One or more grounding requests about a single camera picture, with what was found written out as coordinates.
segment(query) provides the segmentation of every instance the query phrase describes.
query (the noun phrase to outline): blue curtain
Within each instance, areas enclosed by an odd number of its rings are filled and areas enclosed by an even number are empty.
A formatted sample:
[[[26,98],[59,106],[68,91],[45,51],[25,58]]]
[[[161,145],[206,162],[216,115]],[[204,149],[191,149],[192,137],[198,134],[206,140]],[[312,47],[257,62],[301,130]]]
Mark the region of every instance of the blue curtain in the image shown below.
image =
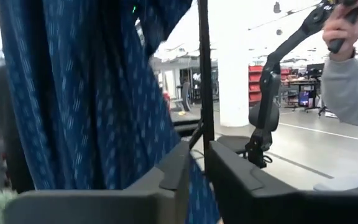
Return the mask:
[[[37,189],[124,189],[179,142],[148,61],[190,6],[0,0],[17,125]],[[188,223],[216,223],[213,193],[195,161],[190,194]]]

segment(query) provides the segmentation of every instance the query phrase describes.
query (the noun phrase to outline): black mount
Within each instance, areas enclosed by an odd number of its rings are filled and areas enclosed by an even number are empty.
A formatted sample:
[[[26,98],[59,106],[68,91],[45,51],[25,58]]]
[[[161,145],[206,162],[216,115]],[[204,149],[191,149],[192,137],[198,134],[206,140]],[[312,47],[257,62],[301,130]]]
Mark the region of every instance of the black mount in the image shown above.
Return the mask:
[[[281,84],[280,61],[308,37],[319,32],[333,8],[334,5],[328,0],[322,0],[306,17],[301,27],[267,57],[259,83],[262,99],[249,113],[249,120],[255,126],[255,131],[246,144],[246,158],[259,168],[264,168],[271,162],[264,151],[269,149],[272,143],[271,132],[278,126],[279,110],[273,99],[278,95]]]

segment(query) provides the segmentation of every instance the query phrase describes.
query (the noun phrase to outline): gray sleeve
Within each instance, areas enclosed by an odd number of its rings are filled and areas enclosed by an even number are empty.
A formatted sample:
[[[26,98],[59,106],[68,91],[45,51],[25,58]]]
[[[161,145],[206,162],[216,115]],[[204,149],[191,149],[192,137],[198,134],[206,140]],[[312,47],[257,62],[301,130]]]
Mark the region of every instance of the gray sleeve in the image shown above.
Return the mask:
[[[341,121],[358,126],[358,61],[327,60],[321,79],[324,104]]]

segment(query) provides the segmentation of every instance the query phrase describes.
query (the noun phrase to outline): robotic arm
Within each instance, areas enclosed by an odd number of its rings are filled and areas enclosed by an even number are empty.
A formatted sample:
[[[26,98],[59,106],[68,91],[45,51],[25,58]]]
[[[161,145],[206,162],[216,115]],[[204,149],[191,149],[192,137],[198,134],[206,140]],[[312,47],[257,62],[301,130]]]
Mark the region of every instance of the robotic arm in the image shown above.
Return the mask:
[[[341,1],[346,6],[352,6],[356,2],[357,0]],[[336,3],[335,0],[322,0],[317,8],[306,17],[301,27],[267,57],[259,83],[262,99],[249,112],[249,121],[255,126],[255,131],[246,144],[245,155],[248,161],[259,168],[264,168],[268,162],[271,162],[271,158],[265,156],[264,151],[267,151],[272,144],[271,132],[277,129],[280,117],[278,106],[273,102],[281,84],[280,61],[296,46],[323,28]],[[345,18],[355,24],[358,18],[358,8],[352,10]],[[333,40],[328,50],[337,53],[343,42],[342,39]]]

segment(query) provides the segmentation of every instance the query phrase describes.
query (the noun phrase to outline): black metal pole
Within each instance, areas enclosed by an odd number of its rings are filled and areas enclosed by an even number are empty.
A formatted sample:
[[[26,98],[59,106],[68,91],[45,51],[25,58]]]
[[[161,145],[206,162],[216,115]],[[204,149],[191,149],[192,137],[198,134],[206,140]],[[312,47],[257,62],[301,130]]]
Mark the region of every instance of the black metal pole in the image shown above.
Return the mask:
[[[204,121],[204,150],[207,151],[209,150],[209,142],[215,139],[208,0],[198,0],[198,19],[200,26],[201,115]]]

